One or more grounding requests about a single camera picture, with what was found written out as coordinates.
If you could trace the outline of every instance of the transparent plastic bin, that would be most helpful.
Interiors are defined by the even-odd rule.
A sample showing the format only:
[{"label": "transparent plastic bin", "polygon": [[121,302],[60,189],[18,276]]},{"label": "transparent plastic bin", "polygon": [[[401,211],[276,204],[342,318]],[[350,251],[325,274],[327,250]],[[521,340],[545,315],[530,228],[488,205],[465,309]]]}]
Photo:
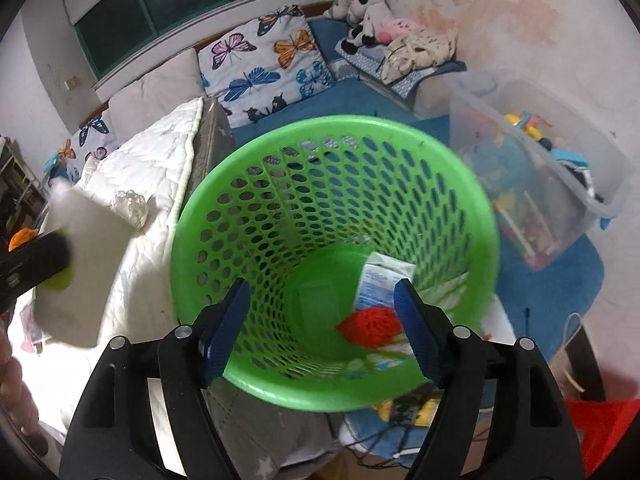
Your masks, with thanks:
[{"label": "transparent plastic bin", "polygon": [[[501,230],[534,270],[546,267],[599,219],[623,208],[631,162],[609,136],[535,83],[513,72],[445,76],[452,91],[450,146],[474,171]],[[555,148],[588,161],[595,198],[543,146],[504,116],[523,111]]]}]

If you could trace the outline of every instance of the pillow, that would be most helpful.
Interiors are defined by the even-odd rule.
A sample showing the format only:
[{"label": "pillow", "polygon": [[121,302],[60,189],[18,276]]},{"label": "pillow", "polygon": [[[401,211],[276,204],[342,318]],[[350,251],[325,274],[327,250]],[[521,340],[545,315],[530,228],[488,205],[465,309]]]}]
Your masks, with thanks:
[{"label": "pillow", "polygon": [[60,164],[65,168],[71,182],[76,183],[82,175],[82,168],[87,159],[93,155],[103,160],[119,147],[109,110],[96,115],[84,124],[70,139],[67,139],[58,151]]},{"label": "pillow", "polygon": [[335,84],[296,5],[236,27],[203,48],[198,61],[207,94],[218,98],[232,128]]},{"label": "pillow", "polygon": [[120,144],[146,130],[179,105],[204,95],[198,57],[195,49],[190,48],[109,99],[111,120]]}]

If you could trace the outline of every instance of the butterfly pillow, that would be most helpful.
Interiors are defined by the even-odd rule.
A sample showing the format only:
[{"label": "butterfly pillow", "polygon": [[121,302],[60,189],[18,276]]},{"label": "butterfly pillow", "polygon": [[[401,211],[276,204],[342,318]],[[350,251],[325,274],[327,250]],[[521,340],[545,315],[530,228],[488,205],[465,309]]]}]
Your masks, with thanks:
[{"label": "butterfly pillow", "polygon": [[296,5],[236,27],[203,48],[198,62],[207,94],[218,98],[232,128],[335,84]]},{"label": "butterfly pillow", "polygon": [[84,124],[60,150],[58,160],[66,170],[71,182],[76,183],[82,175],[82,168],[90,156],[103,160],[119,148],[113,132],[109,110],[96,115]]}]

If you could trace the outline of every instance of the butterfly print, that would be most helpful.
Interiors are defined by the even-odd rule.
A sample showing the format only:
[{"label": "butterfly print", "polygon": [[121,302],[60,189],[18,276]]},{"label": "butterfly print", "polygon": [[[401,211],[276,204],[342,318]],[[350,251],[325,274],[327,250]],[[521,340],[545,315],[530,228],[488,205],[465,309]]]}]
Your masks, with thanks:
[{"label": "butterfly print", "polygon": [[327,70],[321,61],[314,61],[311,70],[299,70],[296,74],[296,81],[300,83],[300,95],[303,99],[311,97],[317,85],[335,85],[334,76]]},{"label": "butterfly print", "polygon": [[71,139],[67,139],[62,149],[58,150],[58,158],[60,159],[60,164],[62,164],[65,167],[65,170],[66,170],[66,160],[68,158],[76,158],[76,152],[71,147]]},{"label": "butterfly print", "polygon": [[229,56],[239,57],[235,52],[252,52],[257,47],[245,40],[244,35],[236,32],[228,37],[227,40],[221,40],[217,42],[211,49],[213,53],[213,70],[216,70],[222,66],[222,63]]},{"label": "butterfly print", "polygon": [[257,108],[249,108],[248,110],[244,110],[249,117],[249,120],[252,123],[257,123],[260,119],[270,116],[280,110],[283,110],[287,106],[287,102],[282,97],[282,94],[279,96],[274,96],[273,101],[271,102],[271,110],[269,107],[265,107],[265,112],[258,110]]},{"label": "butterfly print", "polygon": [[290,42],[280,40],[273,44],[273,51],[279,54],[278,63],[285,70],[291,66],[297,51],[318,49],[308,30],[300,29],[295,39],[291,37],[289,39]]},{"label": "butterfly print", "polygon": [[84,161],[88,161],[90,156],[103,160],[107,156],[107,149],[103,146],[98,146],[94,152],[89,152],[84,156]]},{"label": "butterfly print", "polygon": [[96,132],[101,134],[106,135],[109,133],[109,129],[107,128],[107,125],[102,120],[102,114],[96,115],[87,124],[85,124],[82,128],[80,128],[80,135],[79,135],[80,146],[84,146],[84,143],[86,142],[86,138],[89,135],[89,128],[93,128]]},{"label": "butterfly print", "polygon": [[275,83],[280,79],[280,74],[277,72],[267,72],[261,66],[258,66],[251,70],[249,74],[243,74],[242,79],[232,79],[229,83],[229,92],[225,95],[224,100],[226,102],[235,101],[247,90],[250,90],[257,85],[267,85]]},{"label": "butterfly print", "polygon": [[280,18],[285,16],[304,16],[304,13],[297,5],[289,5],[260,17],[258,18],[258,36],[264,36]]}]

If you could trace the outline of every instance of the orange object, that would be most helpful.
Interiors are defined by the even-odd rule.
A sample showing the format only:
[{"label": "orange object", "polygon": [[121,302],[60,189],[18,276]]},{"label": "orange object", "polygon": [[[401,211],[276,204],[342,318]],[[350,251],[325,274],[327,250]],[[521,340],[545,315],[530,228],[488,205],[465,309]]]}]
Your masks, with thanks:
[{"label": "orange object", "polygon": [[396,311],[386,306],[370,306],[349,314],[335,327],[351,344],[380,348],[402,333]]},{"label": "orange object", "polygon": [[13,251],[16,247],[27,243],[29,240],[33,240],[36,236],[38,236],[38,232],[35,229],[20,229],[11,237],[9,241],[9,251]]}]

